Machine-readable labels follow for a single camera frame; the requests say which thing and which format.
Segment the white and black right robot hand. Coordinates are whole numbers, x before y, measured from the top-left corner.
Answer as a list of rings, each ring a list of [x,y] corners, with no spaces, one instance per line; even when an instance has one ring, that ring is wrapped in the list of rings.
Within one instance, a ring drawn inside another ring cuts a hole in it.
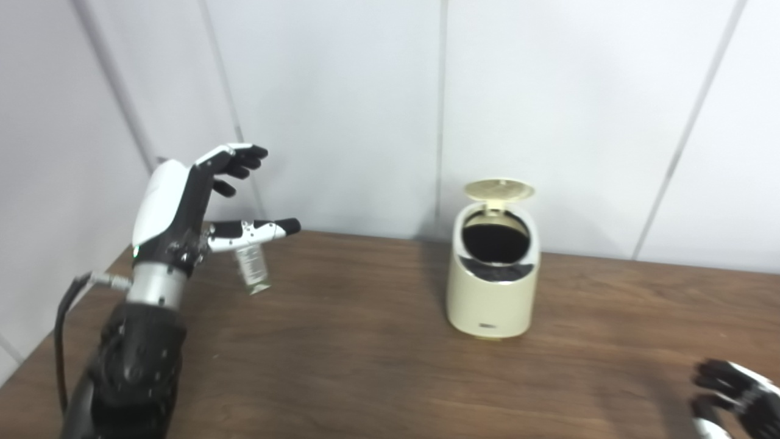
[[[750,438],[779,437],[779,391],[769,378],[735,362],[705,359],[695,366],[692,382],[708,391],[690,400],[699,438],[732,438],[719,410],[735,416]]]

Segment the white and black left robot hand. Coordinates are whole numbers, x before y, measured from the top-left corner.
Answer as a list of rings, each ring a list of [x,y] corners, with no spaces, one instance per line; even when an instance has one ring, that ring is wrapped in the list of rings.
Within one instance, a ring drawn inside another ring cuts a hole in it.
[[[246,179],[268,151],[251,143],[219,145],[189,166],[169,159],[152,173],[137,213],[131,245],[133,262],[161,264],[190,277],[212,253],[236,252],[297,234],[296,218],[229,220],[206,225],[211,196],[234,197],[225,176]]]

